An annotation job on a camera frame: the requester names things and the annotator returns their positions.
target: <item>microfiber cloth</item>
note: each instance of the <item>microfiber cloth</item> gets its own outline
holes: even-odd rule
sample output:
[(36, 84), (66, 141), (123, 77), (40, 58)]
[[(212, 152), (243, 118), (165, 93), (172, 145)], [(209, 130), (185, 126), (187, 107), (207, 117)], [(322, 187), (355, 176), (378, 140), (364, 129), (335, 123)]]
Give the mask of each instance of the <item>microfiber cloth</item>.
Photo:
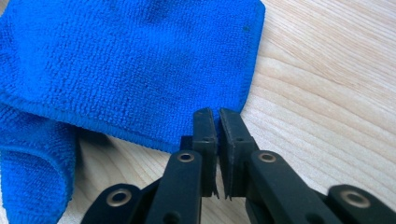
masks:
[(263, 18), (260, 0), (10, 0), (0, 18), (9, 222), (60, 218), (75, 126), (172, 153), (195, 110), (241, 111)]

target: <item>black plastic part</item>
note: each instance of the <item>black plastic part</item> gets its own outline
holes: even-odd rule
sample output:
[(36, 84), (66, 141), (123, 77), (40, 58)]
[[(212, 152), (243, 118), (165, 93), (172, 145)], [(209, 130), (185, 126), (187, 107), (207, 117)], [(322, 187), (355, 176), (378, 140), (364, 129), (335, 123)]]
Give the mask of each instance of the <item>black plastic part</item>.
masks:
[(192, 136), (190, 135), (181, 136), (180, 150), (192, 150)]
[(220, 119), (219, 161), (225, 197), (245, 197), (248, 187), (246, 162), (258, 148), (239, 113), (222, 108)]
[(262, 201), (257, 187), (250, 180), (247, 187), (247, 196), (245, 201), (245, 207), (247, 209), (247, 215), (252, 224), (273, 224), (274, 219), (272, 218), (268, 208)]
[(131, 224), (144, 223), (146, 217), (149, 213), (149, 209), (151, 207), (152, 201), (154, 199), (155, 194), (157, 193), (157, 189), (160, 186), (161, 178), (152, 182), (147, 187), (140, 190), (140, 200), (135, 209), (134, 216), (132, 218)]
[(192, 149), (203, 158), (202, 195), (211, 197), (214, 192), (218, 197), (216, 186), (216, 164), (218, 138), (212, 111), (204, 108), (193, 115)]
[(395, 212), (372, 194), (353, 186), (331, 187), (326, 203), (344, 223), (396, 223)]
[(253, 152), (249, 174), (275, 223), (342, 223), (275, 152)]
[(146, 223), (200, 223), (202, 157), (191, 150), (171, 156)]
[[(110, 206), (107, 197), (120, 189), (128, 190), (131, 193), (131, 200), (122, 206)], [(140, 189), (133, 185), (118, 184), (105, 189), (91, 205), (81, 224), (130, 224), (136, 214), (140, 196)]]
[(318, 192), (318, 191), (316, 191), (316, 190), (314, 190), (314, 189), (312, 189), (312, 190), (318, 195), (318, 197), (319, 197), (323, 202), (326, 203), (326, 200), (327, 200), (327, 196), (326, 196), (326, 195), (324, 195), (324, 194), (322, 194), (322, 193), (320, 193), (320, 192)]

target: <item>light wood surface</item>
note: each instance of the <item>light wood surface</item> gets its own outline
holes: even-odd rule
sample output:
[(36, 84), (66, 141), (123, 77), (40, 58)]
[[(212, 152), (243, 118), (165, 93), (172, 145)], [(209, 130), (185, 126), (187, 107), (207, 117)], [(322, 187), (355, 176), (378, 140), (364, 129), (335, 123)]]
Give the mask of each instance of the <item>light wood surface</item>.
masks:
[[(283, 156), (313, 189), (354, 185), (396, 210), (396, 2), (263, 2), (266, 21), (242, 113), (258, 145)], [(169, 158), (88, 135), (59, 223), (79, 223), (109, 186), (145, 187)], [(244, 200), (225, 201), (218, 181), (221, 198), (203, 199), (202, 223), (248, 223)], [(4, 209), (0, 222), (7, 223)]]

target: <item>metal screw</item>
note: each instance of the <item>metal screw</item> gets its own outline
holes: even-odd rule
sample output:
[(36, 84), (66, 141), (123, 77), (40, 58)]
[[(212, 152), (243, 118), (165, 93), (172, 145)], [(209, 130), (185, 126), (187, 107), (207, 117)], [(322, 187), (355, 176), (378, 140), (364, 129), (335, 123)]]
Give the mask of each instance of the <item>metal screw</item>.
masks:
[(350, 205), (359, 208), (370, 207), (370, 201), (363, 195), (356, 192), (355, 190), (343, 190), (341, 191), (340, 194), (341, 194), (341, 198)]
[(264, 162), (274, 162), (276, 161), (276, 157), (273, 154), (263, 152), (259, 155), (259, 159)]
[[(118, 194), (123, 195), (123, 198), (121, 200), (114, 199), (114, 197)], [(125, 205), (131, 199), (132, 199), (131, 191), (129, 191), (128, 189), (116, 189), (107, 195), (106, 202), (108, 205), (110, 205), (112, 207), (119, 207), (119, 206)]]
[(177, 159), (182, 162), (190, 162), (194, 160), (194, 155), (190, 153), (181, 153), (180, 155), (178, 155)]

